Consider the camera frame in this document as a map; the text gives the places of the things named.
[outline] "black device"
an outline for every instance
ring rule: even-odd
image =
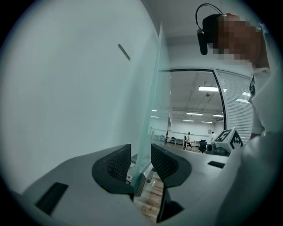
[[[218,14],[212,14],[212,15],[206,17],[205,19],[203,19],[203,28],[201,28],[199,26],[199,23],[198,23],[198,20],[197,20],[198,11],[202,6],[212,7],[216,11],[219,12]],[[199,40],[200,52],[201,52],[202,55],[207,54],[207,44],[217,43],[217,41],[213,42],[213,40],[215,38],[218,38],[218,36],[214,35],[212,31],[213,30],[216,31],[218,24],[215,23],[215,22],[217,21],[217,18],[220,15],[223,15],[221,10],[218,9],[216,6],[209,4],[209,3],[201,4],[195,12],[195,22],[196,22],[196,25],[199,27],[199,29],[197,31],[197,35],[198,35],[198,40]]]

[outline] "wooden floor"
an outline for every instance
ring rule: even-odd
[[[156,172],[150,183],[146,183],[140,197],[134,197],[134,204],[151,222],[156,223],[163,192],[163,183]]]

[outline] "glass partition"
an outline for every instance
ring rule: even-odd
[[[150,145],[164,144],[168,127],[170,107],[170,72],[168,68],[168,51],[162,26],[159,33],[159,51],[149,95],[149,103],[142,131],[135,172],[131,185],[139,184],[139,177],[151,161]]]

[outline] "window blinds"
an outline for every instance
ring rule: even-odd
[[[221,84],[226,108],[227,128],[236,127],[243,143],[247,143],[252,132],[252,104],[250,78],[232,72],[216,70]]]

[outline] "ceiling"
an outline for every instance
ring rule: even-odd
[[[220,93],[199,91],[199,86],[217,86],[212,72],[185,71],[172,72],[171,75],[173,119],[199,122],[214,122],[219,119],[213,115],[222,115],[223,112]],[[202,113],[203,115],[187,115],[187,113]]]
[[[210,3],[219,8],[224,14],[233,13],[245,20],[254,20],[254,16],[245,7],[245,3],[238,0],[141,0],[147,9],[154,26],[159,32],[162,22],[164,33],[170,44],[170,39],[190,38],[196,36],[197,25],[195,23],[195,11],[199,5]],[[202,27],[205,17],[215,14],[217,11],[204,6],[198,11],[198,22]]]

